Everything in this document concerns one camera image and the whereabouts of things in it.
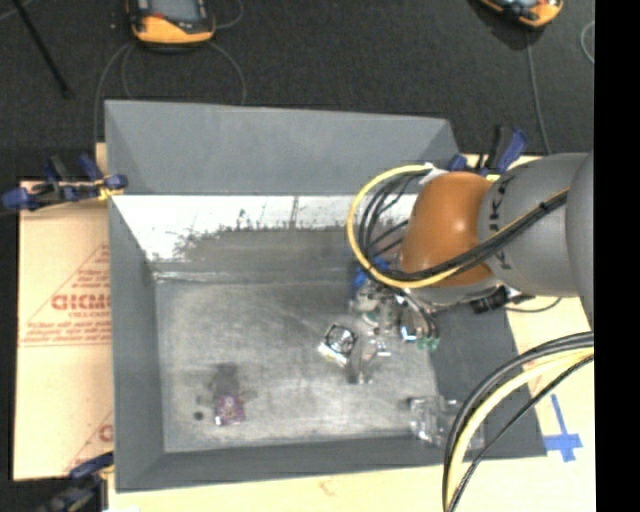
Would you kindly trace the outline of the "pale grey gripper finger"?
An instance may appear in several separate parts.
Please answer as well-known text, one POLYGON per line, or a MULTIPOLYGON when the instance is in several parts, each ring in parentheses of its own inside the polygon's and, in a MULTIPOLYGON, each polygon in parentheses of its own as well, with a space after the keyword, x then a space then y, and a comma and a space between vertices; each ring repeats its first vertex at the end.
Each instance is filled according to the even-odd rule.
POLYGON ((361 351, 360 383, 368 384, 372 381, 376 365, 391 356, 388 344, 382 340, 369 340, 361 351))
POLYGON ((363 346, 358 341, 349 355, 347 364, 347 382, 349 384, 364 385, 367 383, 366 370, 363 364, 363 346))

